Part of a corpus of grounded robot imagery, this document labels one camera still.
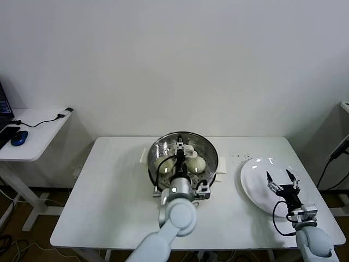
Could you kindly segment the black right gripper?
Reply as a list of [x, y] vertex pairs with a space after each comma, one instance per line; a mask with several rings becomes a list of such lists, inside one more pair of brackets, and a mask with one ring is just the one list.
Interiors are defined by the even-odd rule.
[[276, 193], [278, 197], [281, 197], [286, 201], [288, 212], [292, 212], [293, 210], [299, 209], [302, 206], [302, 202], [298, 197], [298, 194], [300, 192], [300, 180], [297, 179], [295, 175], [291, 173], [288, 169], [286, 170], [286, 172], [292, 184], [285, 184], [279, 186], [273, 182], [270, 173], [266, 171], [268, 181], [267, 186], [272, 192]]

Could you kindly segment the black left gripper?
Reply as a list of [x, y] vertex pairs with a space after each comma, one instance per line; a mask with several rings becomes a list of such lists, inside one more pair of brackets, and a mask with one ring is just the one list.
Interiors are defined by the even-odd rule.
[[186, 144], [183, 142], [183, 138], [181, 135], [177, 136], [177, 153], [176, 153], [176, 163], [175, 163], [175, 172], [174, 172], [174, 177], [183, 177], [183, 178], [188, 178], [188, 168], [185, 163], [185, 149], [186, 149]]

